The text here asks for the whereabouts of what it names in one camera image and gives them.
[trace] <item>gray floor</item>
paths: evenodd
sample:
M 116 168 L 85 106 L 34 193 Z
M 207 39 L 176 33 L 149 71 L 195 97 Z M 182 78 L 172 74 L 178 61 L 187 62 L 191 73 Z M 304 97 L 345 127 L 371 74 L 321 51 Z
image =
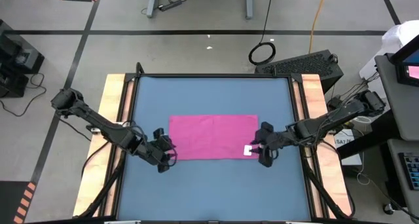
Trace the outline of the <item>gray floor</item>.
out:
M 416 0 L 390 0 L 400 19 L 419 19 Z M 272 0 L 267 29 L 310 30 L 319 0 Z M 59 0 L 0 0 L 0 18 L 17 30 L 83 30 L 92 3 Z M 101 0 L 93 30 L 189 30 L 263 29 L 268 0 L 255 0 L 254 19 L 245 20 L 244 0 L 189 0 L 167 12 L 155 12 L 153 19 L 140 14 L 147 0 Z M 385 31 L 394 22 L 383 0 L 325 0 L 317 30 Z M 46 95 L 35 100 L 20 118 L 0 110 L 0 180 L 28 181 L 38 160 L 53 110 L 49 101 L 64 85 L 75 57 L 80 35 L 25 35 L 42 52 L 45 63 Z M 72 84 L 86 102 L 98 109 L 106 74 L 134 71 L 141 62 L 149 73 L 251 73 L 249 51 L 260 35 L 90 35 L 87 38 Z M 277 48 L 276 60 L 308 52 L 307 35 L 267 35 Z M 343 93 L 360 83 L 358 71 L 381 45 L 380 36 L 315 36 L 313 50 L 329 49 L 339 57 L 345 76 L 335 87 Z M 268 55 L 255 53 L 258 60 Z M 7 107 L 21 112 L 38 93 L 27 90 L 25 97 L 4 100 Z M 69 121 L 85 132 L 85 123 Z M 88 142 L 64 124 L 59 124 L 49 151 L 26 222 L 70 218 L 80 184 L 81 166 Z M 373 169 L 375 162 L 367 163 Z M 357 207 L 356 217 L 366 221 L 409 223 L 401 212 L 381 212 L 385 198 L 374 189 L 348 178 Z

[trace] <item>blue table surface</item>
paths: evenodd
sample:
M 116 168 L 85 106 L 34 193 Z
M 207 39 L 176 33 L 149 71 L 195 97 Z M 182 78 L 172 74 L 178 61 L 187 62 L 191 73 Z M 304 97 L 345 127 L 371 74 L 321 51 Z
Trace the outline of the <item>blue table surface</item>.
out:
M 145 133 L 171 115 L 257 115 L 275 130 L 294 121 L 287 79 L 142 77 L 134 120 Z M 310 219 L 298 147 L 280 150 L 271 168 L 257 160 L 178 161 L 159 174 L 127 157 L 118 220 L 260 221 Z

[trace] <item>white tag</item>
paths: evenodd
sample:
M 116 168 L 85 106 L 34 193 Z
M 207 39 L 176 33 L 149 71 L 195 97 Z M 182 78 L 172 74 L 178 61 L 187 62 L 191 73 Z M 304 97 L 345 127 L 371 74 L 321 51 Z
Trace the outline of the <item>white tag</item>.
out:
M 245 156 L 251 156 L 251 152 L 250 152 L 251 149 L 252 149 L 252 146 L 251 145 L 245 145 L 244 146 L 243 155 L 245 155 Z

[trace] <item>black floor stripe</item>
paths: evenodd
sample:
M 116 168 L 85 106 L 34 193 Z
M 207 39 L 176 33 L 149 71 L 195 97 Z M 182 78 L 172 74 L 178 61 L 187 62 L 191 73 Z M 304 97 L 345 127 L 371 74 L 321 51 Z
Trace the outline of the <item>black floor stripe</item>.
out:
M 263 30 L 13 30 L 7 34 L 15 35 L 262 35 Z M 382 36 L 386 31 L 341 31 L 317 30 L 314 35 L 337 36 Z M 310 30 L 266 30 L 267 35 L 310 35 Z
M 73 79 L 76 74 L 76 70 L 79 66 L 81 55 L 83 53 L 84 47 L 86 46 L 88 32 L 90 28 L 92 27 L 93 19 L 96 15 L 96 11 L 98 11 L 99 2 L 100 0 L 96 1 L 93 4 L 92 10 L 90 11 L 84 31 L 81 33 L 82 37 L 81 37 L 79 46 L 77 47 L 76 53 L 74 55 L 73 63 L 71 64 L 69 73 L 67 75 L 67 79 L 65 80 L 64 88 L 69 88 L 71 86 L 71 83 L 73 83 Z M 46 134 L 44 145 L 42 146 L 41 153 L 39 155 L 37 164 L 32 174 L 31 181 L 35 182 L 36 184 L 38 184 L 39 179 L 41 178 L 41 174 L 45 166 L 46 158 L 49 154 L 49 151 L 52 145 L 52 140 L 54 139 L 55 133 L 57 131 L 58 123 L 59 123 L 58 118 L 53 117 L 50 128 L 48 129 L 48 133 Z
M 390 16 L 392 17 L 394 24 L 395 25 L 401 24 L 400 19 L 399 19 L 399 17 L 397 17 L 397 14 L 395 13 L 395 10 L 394 10 L 393 5 L 390 2 L 390 0 L 384 0 L 384 3 L 387 6 L 388 12 L 390 13 Z

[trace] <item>computer monitor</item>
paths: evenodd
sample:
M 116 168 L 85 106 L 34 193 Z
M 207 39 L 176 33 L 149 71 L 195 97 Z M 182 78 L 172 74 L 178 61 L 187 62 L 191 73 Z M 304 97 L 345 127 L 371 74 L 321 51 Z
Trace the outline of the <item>computer monitor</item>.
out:
M 397 81 L 419 86 L 419 35 L 390 57 L 395 65 Z

